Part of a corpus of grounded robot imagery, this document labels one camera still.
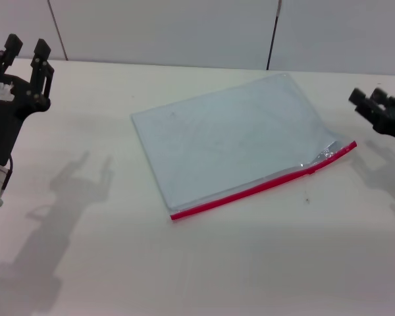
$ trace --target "clear plastic bag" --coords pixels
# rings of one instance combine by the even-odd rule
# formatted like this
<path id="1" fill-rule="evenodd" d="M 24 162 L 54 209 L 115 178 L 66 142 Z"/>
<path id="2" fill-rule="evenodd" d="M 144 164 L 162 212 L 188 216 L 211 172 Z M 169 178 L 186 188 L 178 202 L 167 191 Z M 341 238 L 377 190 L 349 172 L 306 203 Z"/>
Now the clear plastic bag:
<path id="1" fill-rule="evenodd" d="M 287 74 L 136 113 L 171 219 L 315 172 L 356 146 Z"/>

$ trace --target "white wall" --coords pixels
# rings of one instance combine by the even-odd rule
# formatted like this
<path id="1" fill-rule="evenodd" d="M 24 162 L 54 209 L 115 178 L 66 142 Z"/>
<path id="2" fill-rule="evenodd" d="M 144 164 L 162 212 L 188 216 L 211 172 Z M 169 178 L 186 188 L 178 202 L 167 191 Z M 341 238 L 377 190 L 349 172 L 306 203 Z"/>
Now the white wall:
<path id="1" fill-rule="evenodd" d="M 395 74 L 395 0 L 283 0 L 270 69 Z"/>
<path id="2" fill-rule="evenodd" d="M 266 69 L 277 0 L 52 0 L 69 60 Z"/>
<path id="3" fill-rule="evenodd" d="M 64 59 L 46 0 L 0 0 L 0 49 L 10 33 L 24 44 L 19 57 L 34 56 L 35 45 L 43 38 L 51 48 L 50 58 Z"/>

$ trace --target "table surface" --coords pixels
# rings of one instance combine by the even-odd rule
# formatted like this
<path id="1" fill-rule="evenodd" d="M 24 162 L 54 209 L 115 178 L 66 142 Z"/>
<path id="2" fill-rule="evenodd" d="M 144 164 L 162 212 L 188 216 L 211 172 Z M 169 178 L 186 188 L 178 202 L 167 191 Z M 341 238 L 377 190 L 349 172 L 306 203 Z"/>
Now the table surface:
<path id="1" fill-rule="evenodd" d="M 173 223 L 130 114 L 275 72 L 53 61 L 0 208 L 2 315 L 395 315 L 395 139 L 354 112 L 395 76 L 291 72 L 358 143 L 327 168 Z M 30 61 L 9 73 L 30 77 Z"/>

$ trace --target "plastic pouch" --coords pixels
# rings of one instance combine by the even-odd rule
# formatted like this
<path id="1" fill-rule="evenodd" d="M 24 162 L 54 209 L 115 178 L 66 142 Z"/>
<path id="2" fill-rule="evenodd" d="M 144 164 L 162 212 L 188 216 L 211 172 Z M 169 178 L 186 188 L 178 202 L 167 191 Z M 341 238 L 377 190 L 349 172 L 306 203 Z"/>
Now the plastic pouch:
<path id="1" fill-rule="evenodd" d="M 356 146 L 323 125 L 287 74 L 132 119 L 173 220 L 311 174 Z"/>

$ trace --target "ziplock pouch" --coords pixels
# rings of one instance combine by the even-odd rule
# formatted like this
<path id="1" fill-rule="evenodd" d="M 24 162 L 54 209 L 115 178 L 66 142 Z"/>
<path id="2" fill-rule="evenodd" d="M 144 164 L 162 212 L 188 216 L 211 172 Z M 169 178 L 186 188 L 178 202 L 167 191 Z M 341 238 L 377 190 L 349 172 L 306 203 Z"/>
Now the ziplock pouch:
<path id="1" fill-rule="evenodd" d="M 172 220 L 311 174 L 357 144 L 287 74 L 132 115 Z"/>

